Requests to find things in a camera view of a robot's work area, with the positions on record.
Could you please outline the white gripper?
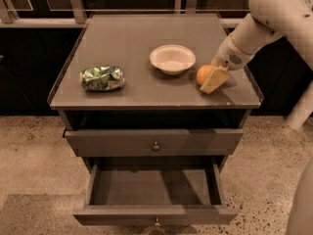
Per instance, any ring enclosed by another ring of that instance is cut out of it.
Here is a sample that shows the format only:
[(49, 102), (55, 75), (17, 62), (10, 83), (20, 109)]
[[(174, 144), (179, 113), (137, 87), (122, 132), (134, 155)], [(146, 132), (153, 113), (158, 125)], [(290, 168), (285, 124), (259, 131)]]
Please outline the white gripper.
[(253, 58), (235, 45), (231, 35), (228, 35), (219, 46), (213, 64), (215, 67), (208, 74), (207, 79), (201, 85), (201, 91), (210, 94), (229, 78), (230, 71), (243, 69)]

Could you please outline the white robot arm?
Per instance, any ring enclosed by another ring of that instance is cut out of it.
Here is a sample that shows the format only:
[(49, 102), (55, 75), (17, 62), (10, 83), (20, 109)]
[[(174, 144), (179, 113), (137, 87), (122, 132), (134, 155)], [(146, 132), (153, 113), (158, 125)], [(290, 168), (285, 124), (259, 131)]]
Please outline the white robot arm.
[[(313, 69), (312, 0), (248, 0), (248, 7), (249, 13), (220, 45), (200, 83), (202, 92), (213, 92), (230, 71), (243, 68), (263, 46), (281, 37)], [(313, 235), (313, 159), (297, 184), (286, 235)]]

